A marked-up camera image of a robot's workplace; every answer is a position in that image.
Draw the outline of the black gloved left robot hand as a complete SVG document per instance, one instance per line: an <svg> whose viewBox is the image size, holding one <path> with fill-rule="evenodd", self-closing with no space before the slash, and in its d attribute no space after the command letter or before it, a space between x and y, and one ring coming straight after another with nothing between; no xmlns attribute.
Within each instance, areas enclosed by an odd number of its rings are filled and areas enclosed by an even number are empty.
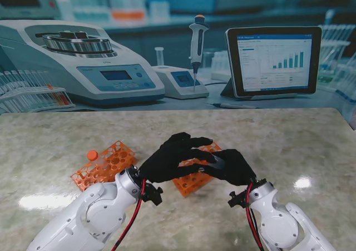
<svg viewBox="0 0 356 251"><path fill-rule="evenodd" d="M163 183L204 170L204 166L200 164L179 164L190 159L215 163L211 153L199 149L212 143L212 139L191 137L186 132L174 134L140 166L139 176L151 183Z"/></svg>

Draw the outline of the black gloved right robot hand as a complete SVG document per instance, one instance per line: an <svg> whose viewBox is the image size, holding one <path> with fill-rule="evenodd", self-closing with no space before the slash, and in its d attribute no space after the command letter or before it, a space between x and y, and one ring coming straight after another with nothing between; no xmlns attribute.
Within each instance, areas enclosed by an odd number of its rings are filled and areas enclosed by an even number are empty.
<svg viewBox="0 0 356 251"><path fill-rule="evenodd" d="M218 158L218 166L203 165L204 173L235 186L249 185L256 180L256 174L239 151L226 149L212 155Z"/></svg>

